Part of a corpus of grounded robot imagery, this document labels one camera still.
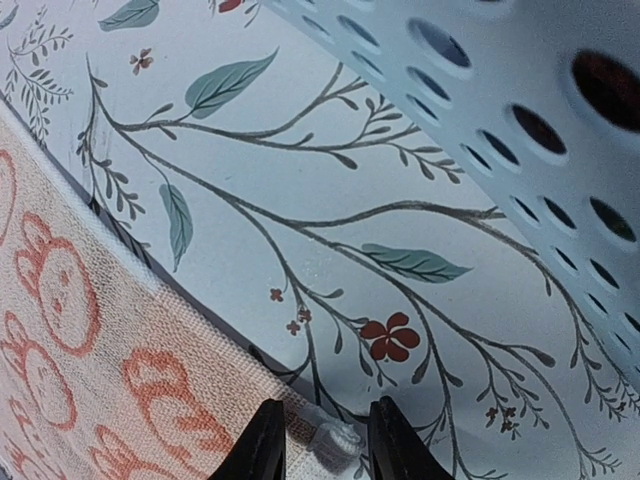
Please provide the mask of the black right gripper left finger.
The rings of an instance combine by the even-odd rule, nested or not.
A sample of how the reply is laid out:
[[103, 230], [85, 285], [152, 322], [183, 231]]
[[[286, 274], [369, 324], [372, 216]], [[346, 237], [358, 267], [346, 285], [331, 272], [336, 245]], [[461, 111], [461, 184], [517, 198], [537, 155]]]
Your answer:
[[284, 404], [267, 399], [209, 480], [285, 480]]

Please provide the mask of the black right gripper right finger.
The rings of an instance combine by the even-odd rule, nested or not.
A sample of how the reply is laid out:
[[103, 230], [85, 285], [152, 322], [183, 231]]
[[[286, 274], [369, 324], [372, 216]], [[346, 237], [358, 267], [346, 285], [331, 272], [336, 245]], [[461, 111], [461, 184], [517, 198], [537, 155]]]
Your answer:
[[390, 396], [371, 403], [368, 451], [372, 479], [440, 478], [440, 465]]

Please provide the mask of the orange bunny pattern towel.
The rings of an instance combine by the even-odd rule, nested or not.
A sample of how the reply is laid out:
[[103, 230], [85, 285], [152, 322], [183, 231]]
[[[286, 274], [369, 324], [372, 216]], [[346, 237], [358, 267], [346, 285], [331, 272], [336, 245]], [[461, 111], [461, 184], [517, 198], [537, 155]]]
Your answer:
[[15, 479], [206, 479], [260, 404], [290, 479], [347, 479], [364, 440], [212, 327], [1, 116], [1, 465]]

